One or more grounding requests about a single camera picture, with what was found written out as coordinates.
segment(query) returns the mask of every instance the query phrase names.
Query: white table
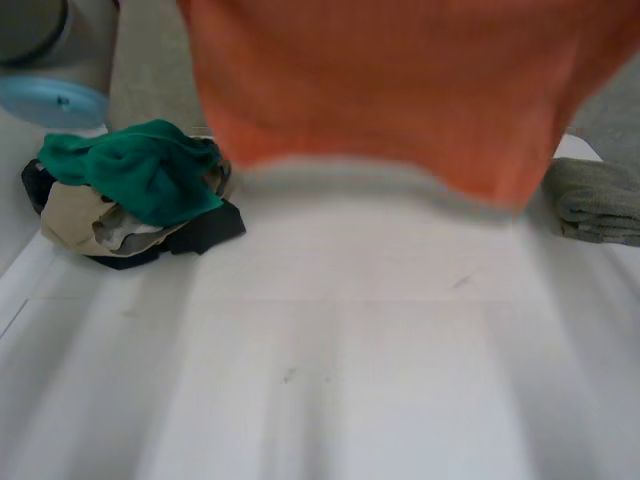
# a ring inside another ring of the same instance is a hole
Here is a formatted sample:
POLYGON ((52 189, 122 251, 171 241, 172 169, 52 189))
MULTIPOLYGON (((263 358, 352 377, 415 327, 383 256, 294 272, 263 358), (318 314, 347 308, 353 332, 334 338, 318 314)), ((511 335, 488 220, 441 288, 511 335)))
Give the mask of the white table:
POLYGON ((34 239, 0 279, 0 478, 639 478, 640 251, 337 170, 247 179, 249 233, 200 258, 34 239))

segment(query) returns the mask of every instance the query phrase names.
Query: gray cloth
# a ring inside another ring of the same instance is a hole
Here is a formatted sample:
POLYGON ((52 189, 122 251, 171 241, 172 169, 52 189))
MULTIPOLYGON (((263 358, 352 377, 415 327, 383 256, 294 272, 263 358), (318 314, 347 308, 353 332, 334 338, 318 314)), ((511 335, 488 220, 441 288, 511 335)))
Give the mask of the gray cloth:
POLYGON ((640 246, 640 173, 635 170, 560 158, 547 171, 542 189, 565 237, 640 246))
POLYGON ((113 206, 93 223, 96 242, 111 251, 118 250, 128 235, 155 233, 161 230, 162 227, 142 223, 120 205, 113 206))

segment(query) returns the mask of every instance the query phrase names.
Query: green cloth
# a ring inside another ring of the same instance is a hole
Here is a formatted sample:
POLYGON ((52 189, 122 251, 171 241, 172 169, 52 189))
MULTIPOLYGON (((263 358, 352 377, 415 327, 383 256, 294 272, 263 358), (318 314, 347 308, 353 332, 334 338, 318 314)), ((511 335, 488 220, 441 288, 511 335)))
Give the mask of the green cloth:
POLYGON ((38 159, 60 183, 91 185, 142 223, 168 227, 222 205, 202 176, 215 143, 154 120, 95 138, 49 134, 38 159))

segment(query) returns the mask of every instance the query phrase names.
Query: folded gray cloth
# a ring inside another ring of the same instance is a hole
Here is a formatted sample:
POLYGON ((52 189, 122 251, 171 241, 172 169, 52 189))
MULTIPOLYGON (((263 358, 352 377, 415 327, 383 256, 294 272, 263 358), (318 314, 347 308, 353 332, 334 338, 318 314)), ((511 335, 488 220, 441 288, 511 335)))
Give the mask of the folded gray cloth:
POLYGON ((640 173, 635 170, 560 158, 547 170, 542 189, 565 237, 640 246, 640 173))

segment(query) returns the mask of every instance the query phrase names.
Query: orange shirt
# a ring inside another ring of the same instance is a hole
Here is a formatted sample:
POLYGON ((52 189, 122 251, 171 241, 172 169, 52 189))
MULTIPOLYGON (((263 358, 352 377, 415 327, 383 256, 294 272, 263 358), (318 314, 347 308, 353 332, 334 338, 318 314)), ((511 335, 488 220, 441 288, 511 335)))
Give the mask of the orange shirt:
POLYGON ((640 45, 640 0, 178 0, 235 164, 418 165, 522 206, 582 100, 640 45))

